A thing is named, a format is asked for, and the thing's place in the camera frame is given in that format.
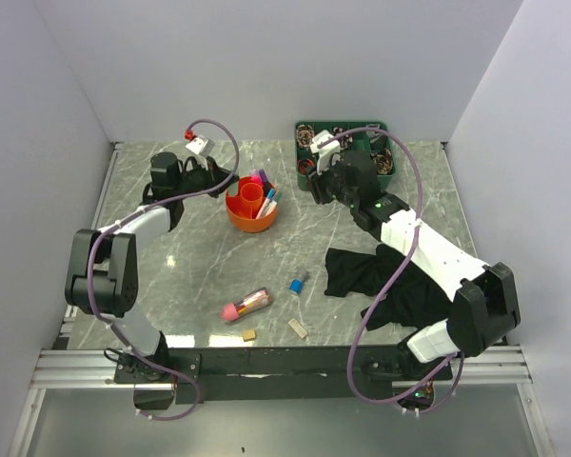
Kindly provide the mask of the orange round organizer container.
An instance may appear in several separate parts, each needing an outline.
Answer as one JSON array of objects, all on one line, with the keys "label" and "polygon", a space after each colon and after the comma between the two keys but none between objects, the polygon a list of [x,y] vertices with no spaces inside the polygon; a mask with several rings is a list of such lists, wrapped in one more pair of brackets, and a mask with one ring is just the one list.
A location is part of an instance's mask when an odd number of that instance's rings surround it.
[{"label": "orange round organizer container", "polygon": [[268,216],[255,219],[265,198],[263,186],[254,184],[250,176],[241,177],[237,185],[226,191],[226,213],[231,224],[246,233],[259,233],[270,228],[277,220],[278,206]]}]

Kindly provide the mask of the purple cap black highlighter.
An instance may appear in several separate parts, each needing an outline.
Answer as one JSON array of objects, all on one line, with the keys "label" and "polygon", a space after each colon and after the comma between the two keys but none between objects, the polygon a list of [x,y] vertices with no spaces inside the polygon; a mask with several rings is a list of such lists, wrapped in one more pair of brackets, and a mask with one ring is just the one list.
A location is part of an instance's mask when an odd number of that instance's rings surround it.
[{"label": "purple cap black highlighter", "polygon": [[268,178],[267,178],[267,176],[266,176],[265,171],[264,171],[263,169],[260,169],[260,170],[258,171],[258,175],[259,175],[259,177],[261,178],[261,181],[262,181],[263,185],[266,185],[266,184],[268,183]]}]

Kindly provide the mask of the thin blue pen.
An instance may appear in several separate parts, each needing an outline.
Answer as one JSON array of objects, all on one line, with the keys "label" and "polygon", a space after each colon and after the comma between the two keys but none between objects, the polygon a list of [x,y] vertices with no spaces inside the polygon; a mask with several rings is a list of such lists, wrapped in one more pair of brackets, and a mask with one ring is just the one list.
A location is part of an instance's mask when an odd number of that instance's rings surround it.
[{"label": "thin blue pen", "polygon": [[261,204],[258,212],[256,213],[255,219],[260,219],[260,218],[264,217],[264,213],[265,213],[266,208],[268,207],[269,204],[270,204],[270,198],[267,196],[267,198],[265,198],[263,203]]}]

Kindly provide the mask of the blue white pen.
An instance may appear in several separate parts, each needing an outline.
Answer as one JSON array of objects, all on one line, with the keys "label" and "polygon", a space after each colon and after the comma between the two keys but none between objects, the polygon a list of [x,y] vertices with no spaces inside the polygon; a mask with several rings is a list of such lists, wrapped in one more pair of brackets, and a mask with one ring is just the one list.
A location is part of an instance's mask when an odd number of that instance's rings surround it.
[{"label": "blue white pen", "polygon": [[275,196],[275,189],[271,189],[271,190],[267,193],[264,202],[262,203],[262,205],[261,205],[261,207],[260,207],[258,213],[256,214],[256,218],[257,218],[257,219],[261,219],[261,218],[263,218],[263,217],[266,216],[266,213],[267,213],[267,211],[268,211],[268,208],[269,208],[270,204],[271,204],[272,201],[273,201],[274,196]]}]

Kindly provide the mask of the green cap white pen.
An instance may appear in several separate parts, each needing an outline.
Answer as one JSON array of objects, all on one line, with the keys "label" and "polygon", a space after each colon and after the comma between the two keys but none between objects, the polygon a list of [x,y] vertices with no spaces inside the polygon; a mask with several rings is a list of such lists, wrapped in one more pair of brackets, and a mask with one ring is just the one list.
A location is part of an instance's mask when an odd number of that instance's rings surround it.
[{"label": "green cap white pen", "polygon": [[270,201],[270,203],[266,208],[265,216],[268,216],[273,210],[276,209],[281,197],[282,193],[280,191],[275,194],[275,196],[273,197],[273,199]]}]

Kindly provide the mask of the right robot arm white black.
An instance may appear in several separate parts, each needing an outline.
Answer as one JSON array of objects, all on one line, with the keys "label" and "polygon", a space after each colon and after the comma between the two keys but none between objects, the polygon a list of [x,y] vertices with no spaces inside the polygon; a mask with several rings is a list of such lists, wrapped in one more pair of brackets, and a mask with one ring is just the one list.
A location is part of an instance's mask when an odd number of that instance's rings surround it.
[{"label": "right robot arm white black", "polygon": [[446,317],[418,326],[405,341],[398,356],[403,376],[419,379],[432,361],[452,353],[478,356],[520,324],[513,271],[467,254],[383,190],[368,152],[321,152],[306,176],[316,203],[337,201],[348,207],[360,229],[409,255],[452,304]]}]

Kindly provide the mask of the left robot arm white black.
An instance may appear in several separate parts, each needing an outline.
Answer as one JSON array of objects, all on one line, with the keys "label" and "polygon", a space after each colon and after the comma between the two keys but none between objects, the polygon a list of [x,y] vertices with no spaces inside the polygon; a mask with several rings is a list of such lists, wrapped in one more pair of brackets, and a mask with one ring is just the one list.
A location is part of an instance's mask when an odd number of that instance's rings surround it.
[{"label": "left robot arm white black", "polygon": [[80,229],[72,240],[65,297],[68,304],[103,322],[123,344],[116,363],[151,383],[173,370],[166,337],[136,306],[138,257],[155,239],[171,232],[184,214],[183,200],[220,196],[237,183],[236,171],[200,155],[179,159],[160,152],[150,159],[150,182],[140,206],[121,222]]}]

